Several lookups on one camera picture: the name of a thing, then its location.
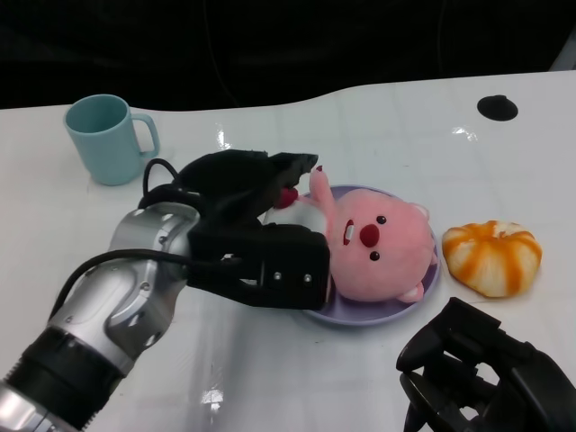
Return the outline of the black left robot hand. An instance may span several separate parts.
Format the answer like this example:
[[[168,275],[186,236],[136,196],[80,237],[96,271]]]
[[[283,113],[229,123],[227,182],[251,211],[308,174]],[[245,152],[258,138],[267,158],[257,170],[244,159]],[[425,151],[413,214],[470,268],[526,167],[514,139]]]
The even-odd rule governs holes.
[[[319,310],[329,293],[329,247],[302,225],[263,224],[318,161],[313,154],[225,150],[188,164],[183,186],[200,197],[188,234],[194,288],[248,306]]]

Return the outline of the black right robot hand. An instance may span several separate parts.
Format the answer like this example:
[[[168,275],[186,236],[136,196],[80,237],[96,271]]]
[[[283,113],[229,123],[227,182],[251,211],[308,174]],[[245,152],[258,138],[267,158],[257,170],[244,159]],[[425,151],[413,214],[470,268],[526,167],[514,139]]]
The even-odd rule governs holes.
[[[560,366],[456,297],[403,348],[404,428],[573,431],[575,388]]]

